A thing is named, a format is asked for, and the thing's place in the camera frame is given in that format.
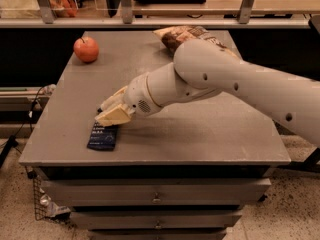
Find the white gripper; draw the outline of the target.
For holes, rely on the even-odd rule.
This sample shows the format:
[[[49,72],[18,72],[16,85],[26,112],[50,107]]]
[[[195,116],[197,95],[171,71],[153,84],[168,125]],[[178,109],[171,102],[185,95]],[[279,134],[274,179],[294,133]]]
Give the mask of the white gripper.
[[[130,122],[134,112],[139,116],[150,116],[160,112],[161,107],[153,101],[148,89],[148,74],[144,73],[103,101],[99,111],[95,120],[102,126],[112,126]]]

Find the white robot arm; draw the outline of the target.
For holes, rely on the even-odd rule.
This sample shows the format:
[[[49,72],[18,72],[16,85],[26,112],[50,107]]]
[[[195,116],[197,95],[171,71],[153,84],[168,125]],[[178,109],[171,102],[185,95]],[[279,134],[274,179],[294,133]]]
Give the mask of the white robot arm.
[[[103,126],[149,116],[174,103],[231,94],[320,146],[320,82],[266,68],[200,39],[182,43],[173,61],[134,78],[99,107]]]

